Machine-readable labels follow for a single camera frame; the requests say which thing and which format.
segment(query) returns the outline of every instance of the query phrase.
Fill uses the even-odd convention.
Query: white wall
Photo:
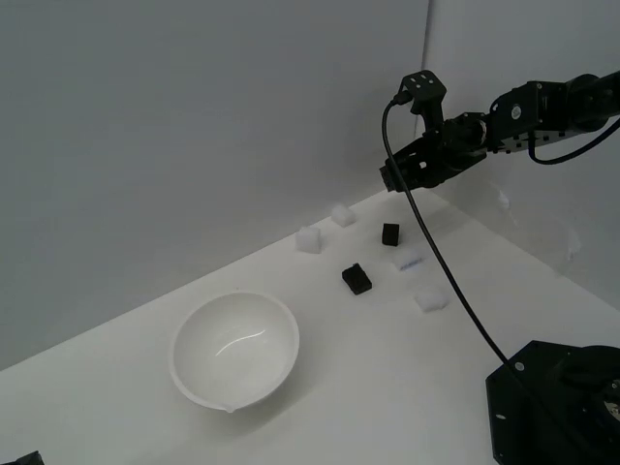
[[[619,2],[434,0],[430,17],[425,67],[449,90],[446,117],[487,111],[527,80],[564,82],[620,70]],[[539,155],[563,155],[591,138],[545,147]],[[557,167],[538,166],[526,152],[491,155],[437,191],[620,308],[619,149],[620,135]],[[511,201],[509,212],[499,207],[499,191]],[[581,251],[568,261],[579,242]]]
[[[426,8],[0,0],[0,369],[380,190]]]

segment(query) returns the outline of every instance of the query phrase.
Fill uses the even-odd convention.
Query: black cube
[[[349,289],[351,289],[355,295],[360,295],[372,289],[372,283],[368,279],[368,276],[366,276],[364,270],[361,269],[361,266],[359,266],[359,263],[345,269],[342,272],[342,279],[344,279]]]
[[[392,247],[396,247],[398,245],[399,232],[400,225],[384,223],[384,233],[381,236],[381,241],[384,243],[384,245],[391,245]]]

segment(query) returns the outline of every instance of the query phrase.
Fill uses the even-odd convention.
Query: white bowl
[[[231,413],[270,395],[299,349],[291,310],[274,297],[237,292],[191,313],[170,346],[170,374],[199,405]]]

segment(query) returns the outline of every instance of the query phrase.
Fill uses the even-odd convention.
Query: foam cube
[[[398,248],[391,257],[391,262],[399,271],[409,269],[421,261],[422,255],[415,247]]]
[[[399,232],[400,225],[384,223],[384,232],[381,236],[381,241],[384,245],[391,245],[392,247],[396,247],[398,245]]]
[[[423,313],[441,310],[450,303],[448,296],[435,286],[424,286],[414,292],[414,300]]]
[[[294,235],[294,241],[297,250],[308,254],[321,253],[321,230],[319,228],[309,227],[301,228]]]
[[[359,263],[345,269],[342,272],[342,279],[355,295],[363,294],[372,289],[372,283],[370,279],[368,279],[365,271],[359,266]]]
[[[338,203],[331,210],[331,219],[336,225],[346,228],[356,221],[356,215],[350,208],[347,208],[342,203]]]

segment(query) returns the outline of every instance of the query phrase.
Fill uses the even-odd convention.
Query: black object
[[[532,341],[509,364],[570,437],[502,366],[486,379],[495,460],[502,465],[620,463],[620,349]]]
[[[581,155],[620,129],[610,126],[576,152],[551,161],[536,158],[535,147],[599,131],[620,114],[620,72],[607,77],[583,75],[569,82],[530,81],[502,95],[488,114],[467,112],[444,120],[446,87],[430,71],[403,77],[395,105],[413,100],[425,132],[394,154],[408,189],[432,188],[486,158],[486,152],[528,150],[544,165],[564,163]],[[389,191],[402,192],[394,169],[386,161],[381,175]]]
[[[45,465],[43,463],[43,459],[38,452],[32,452],[26,455],[25,457],[21,457],[15,462],[5,463],[4,465]]]
[[[399,232],[400,225],[384,223],[384,232],[381,235],[381,241],[384,245],[391,245],[392,247],[396,247],[398,245]]]
[[[345,269],[342,272],[342,279],[345,280],[345,283],[347,283],[349,289],[351,289],[355,295],[360,295],[372,289],[372,283],[364,270],[361,269],[361,266],[359,266],[359,263]]]

